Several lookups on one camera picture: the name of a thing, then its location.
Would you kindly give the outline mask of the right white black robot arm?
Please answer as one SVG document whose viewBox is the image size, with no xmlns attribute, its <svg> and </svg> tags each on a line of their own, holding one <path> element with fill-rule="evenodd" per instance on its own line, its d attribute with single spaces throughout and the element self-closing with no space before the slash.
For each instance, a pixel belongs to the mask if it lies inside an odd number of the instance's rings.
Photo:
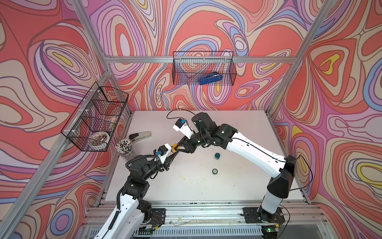
<svg viewBox="0 0 382 239">
<path fill-rule="evenodd" d="M 259 146 L 228 124 L 217 125 L 205 112 L 194 115 L 192 123 L 197 132 L 191 129 L 186 119 L 179 118 L 174 124 L 173 129 L 184 135 L 174 151 L 194 153 L 199 146 L 218 146 L 246 158 L 271 177 L 258 212 L 269 216 L 275 214 L 282 201 L 289 196 L 297 159 Z"/>
</svg>

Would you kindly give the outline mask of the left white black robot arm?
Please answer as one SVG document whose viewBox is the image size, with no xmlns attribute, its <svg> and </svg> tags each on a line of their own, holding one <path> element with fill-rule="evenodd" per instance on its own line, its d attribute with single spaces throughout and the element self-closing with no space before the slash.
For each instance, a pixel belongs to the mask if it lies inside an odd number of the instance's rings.
<svg viewBox="0 0 382 239">
<path fill-rule="evenodd" d="M 99 230 L 96 239 L 129 239 L 135 233 L 152 235 L 163 225 L 161 218 L 151 227 L 142 226 L 156 220 L 152 215 L 152 204 L 143 198 L 148 189 L 148 179 L 159 172 L 168 171 L 178 152 L 154 151 L 154 154 L 138 155 L 125 164 L 130 174 L 116 195 L 116 206 Z"/>
</svg>

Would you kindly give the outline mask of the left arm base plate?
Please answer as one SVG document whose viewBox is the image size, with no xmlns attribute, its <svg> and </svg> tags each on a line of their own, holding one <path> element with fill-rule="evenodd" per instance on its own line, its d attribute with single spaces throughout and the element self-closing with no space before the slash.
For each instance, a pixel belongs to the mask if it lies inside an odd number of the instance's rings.
<svg viewBox="0 0 382 239">
<path fill-rule="evenodd" d="M 143 224 L 149 225 L 163 225 L 166 220 L 165 208 L 153 208 L 147 212 L 144 212 Z"/>
</svg>

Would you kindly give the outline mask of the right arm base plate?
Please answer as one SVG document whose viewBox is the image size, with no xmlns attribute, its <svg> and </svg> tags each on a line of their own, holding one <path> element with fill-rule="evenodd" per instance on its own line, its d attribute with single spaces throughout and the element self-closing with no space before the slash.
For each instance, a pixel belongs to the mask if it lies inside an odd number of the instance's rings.
<svg viewBox="0 0 382 239">
<path fill-rule="evenodd" d="M 278 207 L 274 214 L 268 213 L 262 207 L 244 207 L 240 214 L 244 217 L 247 224 L 279 224 L 285 222 L 281 207 Z"/>
</svg>

